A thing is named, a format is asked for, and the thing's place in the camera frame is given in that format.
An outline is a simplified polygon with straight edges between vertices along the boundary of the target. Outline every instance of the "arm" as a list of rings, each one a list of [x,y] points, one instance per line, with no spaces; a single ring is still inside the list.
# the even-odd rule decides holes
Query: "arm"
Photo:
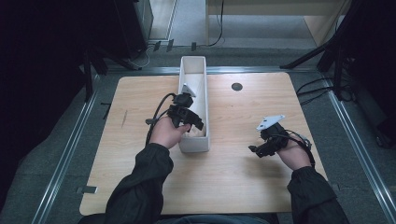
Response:
[[[132,173],[111,194],[105,223],[146,224],[158,220],[163,210],[163,182],[173,169],[168,148],[189,128],[183,125],[176,129],[169,118],[157,122],[149,144],[136,155]]]
[[[277,154],[293,170],[288,190],[294,223],[349,223],[334,191],[302,148],[289,141]]]

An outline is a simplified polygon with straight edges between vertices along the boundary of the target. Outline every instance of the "dark fabric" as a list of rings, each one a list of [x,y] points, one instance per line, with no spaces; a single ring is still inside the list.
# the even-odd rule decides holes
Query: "dark fabric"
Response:
[[[294,223],[349,223],[334,191],[314,168],[294,171],[288,190]]]
[[[149,144],[136,155],[135,160],[132,173],[121,180],[108,200],[105,222],[107,224],[149,224],[160,218],[163,209],[163,182],[174,166],[169,151],[163,146]],[[349,223],[342,207],[336,201],[332,188],[314,168],[304,167],[294,171],[288,190],[291,194],[294,223]],[[196,218],[199,217],[175,218],[164,223],[201,221]],[[219,220],[214,219],[207,223],[217,223],[215,221]],[[256,223],[237,219],[233,221]]]

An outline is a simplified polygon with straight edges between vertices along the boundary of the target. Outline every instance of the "white box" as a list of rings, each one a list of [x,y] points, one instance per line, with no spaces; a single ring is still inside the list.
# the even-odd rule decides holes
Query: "white box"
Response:
[[[202,56],[184,56],[181,58],[178,93],[187,83],[195,93],[190,110],[197,114],[204,124],[201,132],[193,127],[190,133],[185,133],[179,143],[182,152],[204,152],[210,149],[209,109],[207,101],[206,60]]]

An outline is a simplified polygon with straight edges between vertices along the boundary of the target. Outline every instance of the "person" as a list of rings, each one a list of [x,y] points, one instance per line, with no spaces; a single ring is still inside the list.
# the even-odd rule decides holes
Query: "person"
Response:
[[[163,183],[174,166],[169,149],[190,128],[190,124],[175,128],[168,117],[159,119],[149,143],[136,155],[132,173],[125,176],[111,194],[106,213],[84,217],[79,224],[274,223],[273,220],[241,215],[193,215],[163,219]],[[289,140],[277,154],[293,170],[288,190],[294,223],[349,223],[332,188],[311,167],[306,152],[296,142]]]

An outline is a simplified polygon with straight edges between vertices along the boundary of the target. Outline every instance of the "hand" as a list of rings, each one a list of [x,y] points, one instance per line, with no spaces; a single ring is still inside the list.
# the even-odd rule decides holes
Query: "hand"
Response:
[[[149,142],[160,144],[169,149],[180,142],[181,135],[190,128],[190,124],[185,124],[175,128],[169,117],[161,118],[155,124]]]
[[[280,159],[293,171],[305,166],[311,166],[311,162],[309,161],[309,157],[306,152],[292,140],[289,140],[286,147],[280,149],[277,154],[279,155]]]

